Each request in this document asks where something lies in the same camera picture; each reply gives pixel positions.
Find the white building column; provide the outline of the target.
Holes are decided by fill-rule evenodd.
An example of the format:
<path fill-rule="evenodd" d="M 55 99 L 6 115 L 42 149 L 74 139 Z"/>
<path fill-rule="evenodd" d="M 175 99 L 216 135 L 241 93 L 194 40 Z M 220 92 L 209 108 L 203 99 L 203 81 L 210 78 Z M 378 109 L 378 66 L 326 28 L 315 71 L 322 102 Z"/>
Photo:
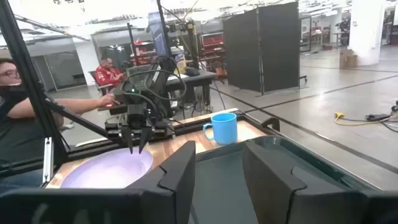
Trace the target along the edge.
<path fill-rule="evenodd" d="M 358 65 L 379 62 L 386 0 L 352 0 L 349 48 Z"/>

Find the yellow package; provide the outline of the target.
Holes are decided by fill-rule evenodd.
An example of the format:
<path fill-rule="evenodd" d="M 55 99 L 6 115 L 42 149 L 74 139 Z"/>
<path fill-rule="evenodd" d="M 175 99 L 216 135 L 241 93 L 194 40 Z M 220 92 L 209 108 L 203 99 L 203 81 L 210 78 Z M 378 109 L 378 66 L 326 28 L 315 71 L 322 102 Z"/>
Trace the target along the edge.
<path fill-rule="evenodd" d="M 178 71 L 180 73 L 185 73 L 185 69 L 187 67 L 187 62 L 184 53 L 180 53 L 175 55 L 175 62 L 177 64 Z"/>

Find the lavender plastic plate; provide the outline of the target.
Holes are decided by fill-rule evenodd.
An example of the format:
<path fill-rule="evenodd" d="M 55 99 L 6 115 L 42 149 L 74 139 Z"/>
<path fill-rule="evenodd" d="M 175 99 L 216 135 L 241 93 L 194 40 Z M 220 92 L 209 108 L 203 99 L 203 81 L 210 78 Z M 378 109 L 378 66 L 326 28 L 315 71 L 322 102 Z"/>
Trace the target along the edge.
<path fill-rule="evenodd" d="M 140 179 L 152 167 L 146 150 L 120 148 L 108 151 L 78 166 L 61 183 L 61 188 L 123 189 Z"/>

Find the brown cardboard box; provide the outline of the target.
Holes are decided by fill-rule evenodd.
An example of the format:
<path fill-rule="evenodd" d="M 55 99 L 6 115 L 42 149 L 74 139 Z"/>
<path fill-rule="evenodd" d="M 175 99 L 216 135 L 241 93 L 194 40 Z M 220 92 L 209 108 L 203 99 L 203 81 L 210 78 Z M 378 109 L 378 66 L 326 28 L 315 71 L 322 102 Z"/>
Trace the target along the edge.
<path fill-rule="evenodd" d="M 339 68 L 356 68 L 358 66 L 358 56 L 351 49 L 340 51 Z"/>

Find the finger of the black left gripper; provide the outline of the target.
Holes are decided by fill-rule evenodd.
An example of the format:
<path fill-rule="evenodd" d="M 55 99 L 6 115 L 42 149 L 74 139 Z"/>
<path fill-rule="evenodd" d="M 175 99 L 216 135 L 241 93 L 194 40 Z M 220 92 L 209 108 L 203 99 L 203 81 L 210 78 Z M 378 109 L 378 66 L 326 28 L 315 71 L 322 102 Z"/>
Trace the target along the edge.
<path fill-rule="evenodd" d="M 139 154 L 142 153 L 144 146 L 147 144 L 147 142 L 151 139 L 152 137 L 152 127 L 144 127 L 141 130 L 141 136 L 140 136 L 140 143 L 139 143 Z"/>
<path fill-rule="evenodd" d="M 121 137 L 127 143 L 129 151 L 133 154 L 133 143 L 132 143 L 132 132 L 128 126 L 122 126 L 121 130 Z"/>

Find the blue monitor screen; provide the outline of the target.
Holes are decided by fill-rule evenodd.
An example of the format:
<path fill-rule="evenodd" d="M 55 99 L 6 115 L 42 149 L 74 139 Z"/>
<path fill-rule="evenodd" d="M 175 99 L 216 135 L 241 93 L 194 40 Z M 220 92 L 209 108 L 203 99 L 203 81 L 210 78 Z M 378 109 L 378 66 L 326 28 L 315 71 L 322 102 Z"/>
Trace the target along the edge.
<path fill-rule="evenodd" d="M 154 40 L 156 54 L 169 56 L 169 46 L 159 12 L 148 14 L 148 29 Z"/>

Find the black folding partition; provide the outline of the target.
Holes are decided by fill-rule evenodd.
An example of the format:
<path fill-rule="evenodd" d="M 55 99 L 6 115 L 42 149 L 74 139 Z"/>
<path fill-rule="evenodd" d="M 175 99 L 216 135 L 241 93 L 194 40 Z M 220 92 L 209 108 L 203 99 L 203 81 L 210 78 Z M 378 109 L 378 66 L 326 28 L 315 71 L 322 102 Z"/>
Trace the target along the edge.
<path fill-rule="evenodd" d="M 298 87 L 300 25 L 296 1 L 223 21 L 228 83 L 261 93 Z"/>

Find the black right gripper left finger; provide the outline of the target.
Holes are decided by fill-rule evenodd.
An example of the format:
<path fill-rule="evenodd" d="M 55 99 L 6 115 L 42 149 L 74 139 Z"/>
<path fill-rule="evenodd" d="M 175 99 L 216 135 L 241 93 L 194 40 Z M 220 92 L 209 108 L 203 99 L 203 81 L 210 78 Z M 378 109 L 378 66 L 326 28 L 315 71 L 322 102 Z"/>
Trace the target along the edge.
<path fill-rule="evenodd" d="M 187 224 L 195 186 L 195 141 L 127 186 L 135 193 L 128 224 Z"/>

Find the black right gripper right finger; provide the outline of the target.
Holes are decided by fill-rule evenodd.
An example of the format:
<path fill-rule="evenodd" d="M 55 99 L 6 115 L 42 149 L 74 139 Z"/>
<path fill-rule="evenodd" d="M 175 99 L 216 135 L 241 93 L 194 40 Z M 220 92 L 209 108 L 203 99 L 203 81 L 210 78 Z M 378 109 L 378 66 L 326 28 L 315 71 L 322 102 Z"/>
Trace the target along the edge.
<path fill-rule="evenodd" d="M 243 170 L 260 224 L 360 224 L 365 196 L 279 146 L 244 145 Z"/>

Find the shelf with red bins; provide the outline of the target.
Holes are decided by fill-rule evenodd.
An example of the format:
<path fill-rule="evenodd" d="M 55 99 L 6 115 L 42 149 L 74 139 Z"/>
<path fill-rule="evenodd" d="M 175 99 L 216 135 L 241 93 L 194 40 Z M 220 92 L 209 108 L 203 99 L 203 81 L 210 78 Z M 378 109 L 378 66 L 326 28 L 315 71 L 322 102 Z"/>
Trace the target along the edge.
<path fill-rule="evenodd" d="M 224 62 L 225 46 L 223 32 L 201 34 L 199 56 L 201 61 Z"/>

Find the blue plastic mug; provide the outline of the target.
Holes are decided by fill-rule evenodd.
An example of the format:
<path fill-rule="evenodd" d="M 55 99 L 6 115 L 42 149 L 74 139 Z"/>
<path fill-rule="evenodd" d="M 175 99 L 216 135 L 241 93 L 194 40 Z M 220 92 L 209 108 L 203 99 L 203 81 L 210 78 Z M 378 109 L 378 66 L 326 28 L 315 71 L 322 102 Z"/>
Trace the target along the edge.
<path fill-rule="evenodd" d="M 209 137 L 206 129 L 211 127 L 213 136 Z M 220 113 L 211 117 L 211 123 L 203 125 L 203 134 L 209 141 L 216 141 L 218 144 L 232 144 L 238 139 L 237 115 L 234 113 Z"/>

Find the silver metal bracket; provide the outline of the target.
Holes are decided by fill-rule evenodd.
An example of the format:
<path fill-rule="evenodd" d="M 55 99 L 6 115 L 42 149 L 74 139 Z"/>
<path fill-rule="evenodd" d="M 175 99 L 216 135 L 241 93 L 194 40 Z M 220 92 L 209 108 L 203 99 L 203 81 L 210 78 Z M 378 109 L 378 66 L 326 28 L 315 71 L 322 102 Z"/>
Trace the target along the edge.
<path fill-rule="evenodd" d="M 45 138 L 42 182 L 51 181 L 53 177 L 53 141 L 52 137 Z"/>

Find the person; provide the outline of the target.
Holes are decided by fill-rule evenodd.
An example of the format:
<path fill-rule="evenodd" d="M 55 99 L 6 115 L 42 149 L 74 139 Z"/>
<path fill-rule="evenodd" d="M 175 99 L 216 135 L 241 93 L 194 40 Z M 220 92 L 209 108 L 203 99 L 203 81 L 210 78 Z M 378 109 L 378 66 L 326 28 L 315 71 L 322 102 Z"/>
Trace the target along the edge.
<path fill-rule="evenodd" d="M 0 58 L 0 86 L 21 85 L 21 77 L 12 59 Z M 112 93 L 97 99 L 55 99 L 75 114 L 83 114 L 106 105 L 117 105 Z M 0 96 L 0 162 L 18 162 L 43 157 L 45 133 L 35 117 L 26 93 Z M 0 194 L 21 187 L 40 187 L 42 171 L 0 177 Z"/>
<path fill-rule="evenodd" d="M 102 59 L 95 71 L 95 81 L 101 87 L 102 95 L 112 92 L 125 77 L 125 73 L 113 66 L 113 61 L 110 58 Z"/>

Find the black aluminium table frame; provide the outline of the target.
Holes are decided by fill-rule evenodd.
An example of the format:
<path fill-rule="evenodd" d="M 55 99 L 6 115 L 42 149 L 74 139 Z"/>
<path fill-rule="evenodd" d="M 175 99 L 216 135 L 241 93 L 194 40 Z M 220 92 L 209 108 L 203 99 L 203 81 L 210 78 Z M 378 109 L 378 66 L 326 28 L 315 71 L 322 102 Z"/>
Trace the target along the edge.
<path fill-rule="evenodd" d="M 23 43 L 22 34 L 7 0 L 0 0 L 0 29 L 11 51 L 11 59 L 15 63 L 22 80 L 21 85 L 18 86 L 0 86 L 0 96 L 4 96 L 6 93 L 27 94 L 34 109 L 35 117 L 45 133 L 45 138 L 52 137 L 55 160 L 63 162 L 68 156 L 62 141 L 62 135 L 57 128 L 52 111 L 47 105 L 46 95 L 39 85 L 39 78 L 33 68 L 27 47 Z M 42 170 L 43 160 L 44 153 L 43 157 L 34 157 L 24 161 L 0 162 L 0 177 L 4 178 L 33 170 Z"/>

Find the dark green plastic tray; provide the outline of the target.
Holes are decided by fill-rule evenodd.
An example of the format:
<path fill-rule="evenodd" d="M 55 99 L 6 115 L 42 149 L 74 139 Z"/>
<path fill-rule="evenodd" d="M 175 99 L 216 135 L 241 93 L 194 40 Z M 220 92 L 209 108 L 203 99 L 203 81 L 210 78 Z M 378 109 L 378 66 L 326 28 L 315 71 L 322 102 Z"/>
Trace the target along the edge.
<path fill-rule="evenodd" d="M 389 196 L 347 172 L 279 136 L 263 136 L 197 155 L 193 207 L 201 224 L 260 224 L 246 185 L 243 152 L 246 143 L 279 146 L 303 159 L 333 180 L 362 193 L 366 204 L 360 224 L 382 222 Z"/>

